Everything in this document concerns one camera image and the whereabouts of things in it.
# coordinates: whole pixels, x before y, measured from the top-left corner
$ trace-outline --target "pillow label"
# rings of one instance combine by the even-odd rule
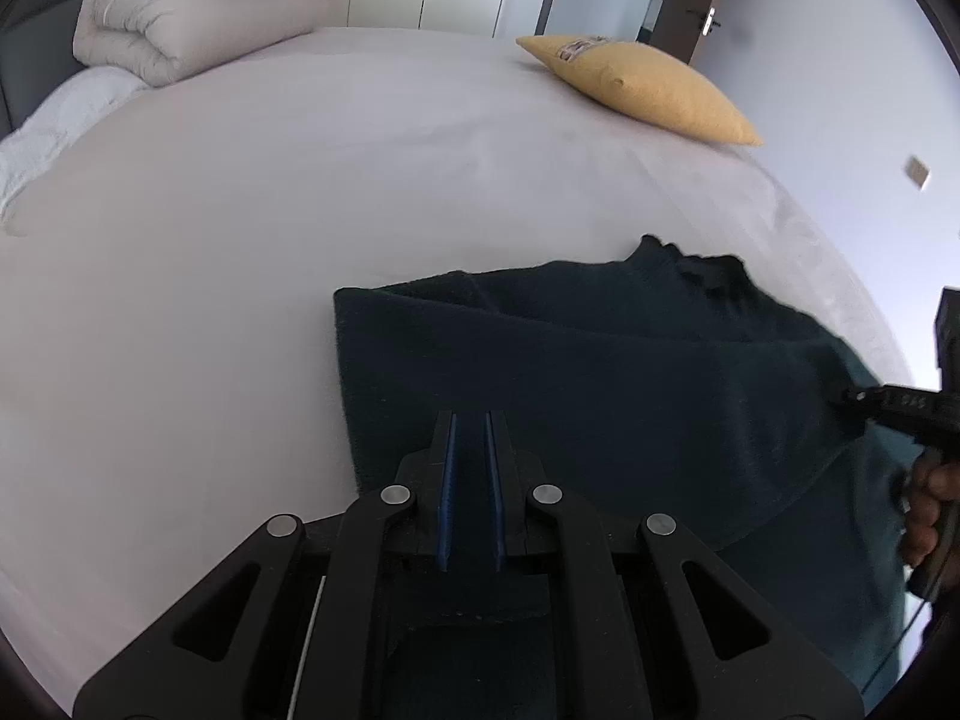
[[[557,50],[557,56],[565,62],[572,62],[578,56],[582,55],[583,52],[601,46],[603,43],[610,42],[610,38],[605,38],[602,35],[590,35],[589,37],[577,38],[565,46],[560,46]]]

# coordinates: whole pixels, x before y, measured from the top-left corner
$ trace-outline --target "triangular cutout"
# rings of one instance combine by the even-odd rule
[[[248,563],[174,631],[174,644],[208,661],[226,656],[250,600],[260,566]]]
[[[683,564],[683,576],[690,585],[713,651],[722,661],[731,661],[770,641],[766,626],[747,611],[731,592],[695,562]]]

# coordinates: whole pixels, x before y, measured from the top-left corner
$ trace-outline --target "bed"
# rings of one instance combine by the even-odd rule
[[[8,128],[79,69],[79,0],[18,7]],[[19,659],[69,710],[267,517],[347,507],[333,290],[601,262],[645,233],[737,254],[909,381],[866,290],[749,153],[601,108],[512,44],[321,29],[110,114],[0,228],[0,628]]]

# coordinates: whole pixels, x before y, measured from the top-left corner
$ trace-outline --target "gray headboard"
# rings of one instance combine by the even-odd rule
[[[17,0],[0,26],[0,138],[83,66],[73,58],[80,0]]]

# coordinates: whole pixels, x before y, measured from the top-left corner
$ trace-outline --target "wall socket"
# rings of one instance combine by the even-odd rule
[[[906,170],[906,175],[917,185],[920,191],[926,189],[926,185],[930,180],[930,168],[923,162],[920,162],[918,157],[910,157],[904,170]]]

